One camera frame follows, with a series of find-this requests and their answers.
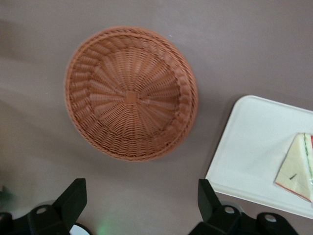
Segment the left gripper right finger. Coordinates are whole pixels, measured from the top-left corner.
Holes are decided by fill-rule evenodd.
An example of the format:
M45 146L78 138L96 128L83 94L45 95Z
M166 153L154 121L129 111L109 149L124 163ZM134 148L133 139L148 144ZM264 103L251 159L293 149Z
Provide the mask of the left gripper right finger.
M223 205L207 179L198 181L198 207L202 216L191 235L296 235L282 216L263 212L252 218L232 205Z

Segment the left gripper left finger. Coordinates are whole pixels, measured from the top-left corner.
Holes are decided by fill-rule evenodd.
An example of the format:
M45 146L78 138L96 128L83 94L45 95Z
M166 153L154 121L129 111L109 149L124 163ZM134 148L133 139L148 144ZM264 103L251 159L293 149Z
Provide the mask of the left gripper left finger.
M12 214L0 214L2 235L68 235L87 204L84 178L75 179L51 204L33 208L26 215L13 219Z

